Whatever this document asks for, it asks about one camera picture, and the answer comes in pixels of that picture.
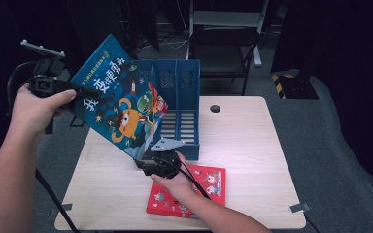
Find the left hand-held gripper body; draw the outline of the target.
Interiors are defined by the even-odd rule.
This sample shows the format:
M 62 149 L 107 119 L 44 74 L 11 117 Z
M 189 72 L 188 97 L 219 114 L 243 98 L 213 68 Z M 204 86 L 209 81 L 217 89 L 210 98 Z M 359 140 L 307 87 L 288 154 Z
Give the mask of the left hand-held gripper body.
M 34 95 L 46 98 L 68 89 L 78 89 L 70 82 L 70 73 L 62 61 L 65 57 L 63 51 L 50 50 L 27 40 L 22 40 L 20 44 L 40 55 L 32 71 L 33 77 L 28 80 L 29 90 Z

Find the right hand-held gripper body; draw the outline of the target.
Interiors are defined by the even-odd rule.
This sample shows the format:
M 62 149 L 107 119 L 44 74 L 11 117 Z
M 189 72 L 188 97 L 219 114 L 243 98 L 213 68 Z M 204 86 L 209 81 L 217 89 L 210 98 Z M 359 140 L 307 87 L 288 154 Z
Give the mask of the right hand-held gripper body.
M 157 175 L 163 178 L 174 178 L 181 168 L 181 160 L 176 149 L 182 147 L 184 141 L 161 138 L 151 148 L 154 164 L 150 168 L 157 170 Z

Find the blue monster picture book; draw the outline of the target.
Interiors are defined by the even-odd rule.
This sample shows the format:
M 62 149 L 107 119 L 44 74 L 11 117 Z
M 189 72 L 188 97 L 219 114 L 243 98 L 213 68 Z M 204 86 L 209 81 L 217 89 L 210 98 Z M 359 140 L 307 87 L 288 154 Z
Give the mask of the blue monster picture book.
M 74 115 L 132 158 L 142 159 L 167 104 L 119 41 L 107 36 L 71 83 L 100 94 L 78 96 Z

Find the red picture book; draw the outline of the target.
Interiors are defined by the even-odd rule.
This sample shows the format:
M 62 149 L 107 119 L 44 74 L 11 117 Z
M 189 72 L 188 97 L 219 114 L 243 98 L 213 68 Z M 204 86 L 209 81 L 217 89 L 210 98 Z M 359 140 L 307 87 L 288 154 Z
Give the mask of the red picture book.
M 215 203 L 225 205 L 226 170 L 224 168 L 188 164 L 187 168 L 205 194 Z M 147 203 L 148 214 L 196 218 L 191 210 L 176 200 L 169 191 L 153 182 Z

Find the blue plastic file rack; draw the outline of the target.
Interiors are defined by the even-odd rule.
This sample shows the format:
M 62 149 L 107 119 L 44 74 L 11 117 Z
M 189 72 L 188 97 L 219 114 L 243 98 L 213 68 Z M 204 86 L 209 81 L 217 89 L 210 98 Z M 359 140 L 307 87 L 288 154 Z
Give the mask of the blue plastic file rack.
M 198 60 L 135 60 L 142 75 L 154 85 L 168 105 L 153 136 L 184 141 L 177 148 L 187 160 L 199 159 L 200 63 Z

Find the person's right hand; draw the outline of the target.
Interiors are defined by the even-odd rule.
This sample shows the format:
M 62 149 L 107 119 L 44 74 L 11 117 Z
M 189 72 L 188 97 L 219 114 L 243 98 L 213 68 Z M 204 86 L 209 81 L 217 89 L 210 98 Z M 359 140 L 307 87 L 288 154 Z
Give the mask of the person's right hand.
M 198 197 L 192 183 L 182 173 L 179 173 L 172 179 L 165 179 L 156 174 L 151 174 L 151 179 L 165 187 L 176 200 L 186 206 Z

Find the person's left hand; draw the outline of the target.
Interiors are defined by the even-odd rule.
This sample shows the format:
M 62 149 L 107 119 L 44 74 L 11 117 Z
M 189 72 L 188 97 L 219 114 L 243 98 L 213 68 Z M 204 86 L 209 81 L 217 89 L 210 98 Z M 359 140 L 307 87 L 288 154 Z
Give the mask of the person's left hand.
M 67 89 L 53 96 L 39 98 L 23 85 L 14 102 L 10 132 L 23 139 L 40 139 L 52 118 L 60 113 L 60 107 L 76 98 L 76 91 Z

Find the grey tape strip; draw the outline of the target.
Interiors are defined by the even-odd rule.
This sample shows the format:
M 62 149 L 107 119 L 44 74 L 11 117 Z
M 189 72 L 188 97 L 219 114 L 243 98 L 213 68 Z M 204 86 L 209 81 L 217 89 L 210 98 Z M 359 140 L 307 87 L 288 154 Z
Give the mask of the grey tape strip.
M 61 207 L 65 212 L 67 212 L 67 211 L 70 211 L 72 209 L 72 204 L 62 204 Z M 54 207 L 54 208 L 51 208 L 49 210 L 48 216 L 57 216 L 58 213 L 59 213 L 59 208 Z
M 292 213 L 307 212 L 311 209 L 311 206 L 308 203 L 299 203 L 299 204 L 296 204 L 296 205 L 288 206 L 288 209 Z

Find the black folding chair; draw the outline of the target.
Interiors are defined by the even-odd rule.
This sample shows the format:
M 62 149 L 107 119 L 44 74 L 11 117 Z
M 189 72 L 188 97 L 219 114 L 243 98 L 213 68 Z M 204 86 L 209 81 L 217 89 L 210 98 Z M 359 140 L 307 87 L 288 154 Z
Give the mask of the black folding chair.
M 244 95 L 259 40 L 259 33 L 251 27 L 201 28 L 189 38 L 187 58 L 200 62 L 201 78 L 242 78 L 240 94 Z

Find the black base with hazard stripes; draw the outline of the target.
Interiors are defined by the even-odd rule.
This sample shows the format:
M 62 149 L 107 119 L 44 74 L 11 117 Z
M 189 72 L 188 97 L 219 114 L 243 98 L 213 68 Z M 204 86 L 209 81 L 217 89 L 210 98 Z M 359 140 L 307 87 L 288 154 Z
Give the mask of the black base with hazard stripes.
M 274 74 L 272 79 L 281 99 L 317 100 L 319 98 L 309 80 L 301 80 L 293 75 L 279 74 Z

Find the grey floor mat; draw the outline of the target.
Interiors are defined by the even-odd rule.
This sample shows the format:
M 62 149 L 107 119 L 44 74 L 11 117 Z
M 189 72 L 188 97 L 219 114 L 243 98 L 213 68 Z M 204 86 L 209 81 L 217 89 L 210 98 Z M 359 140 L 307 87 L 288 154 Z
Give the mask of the grey floor mat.
M 319 100 L 281 100 L 270 68 L 255 68 L 247 94 L 265 98 L 301 203 L 312 208 L 307 218 L 321 233 L 373 233 L 373 178 L 358 163 L 344 140 L 327 87 L 311 78 Z M 0 144 L 8 119 L 1 114 Z M 88 127 L 69 127 L 72 115 L 55 120 L 54 134 L 40 145 L 38 167 L 59 199 L 84 145 Z M 58 233 L 53 202 L 35 185 L 34 232 Z

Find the metal chair behind table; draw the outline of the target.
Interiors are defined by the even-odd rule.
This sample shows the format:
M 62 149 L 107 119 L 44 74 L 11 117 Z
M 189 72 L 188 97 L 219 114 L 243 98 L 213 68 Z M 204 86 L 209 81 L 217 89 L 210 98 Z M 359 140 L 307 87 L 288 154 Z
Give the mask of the metal chair behind table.
M 198 10 L 198 0 L 189 0 L 189 35 L 196 25 L 207 27 L 251 27 L 261 34 L 270 0 L 260 0 L 259 12 Z

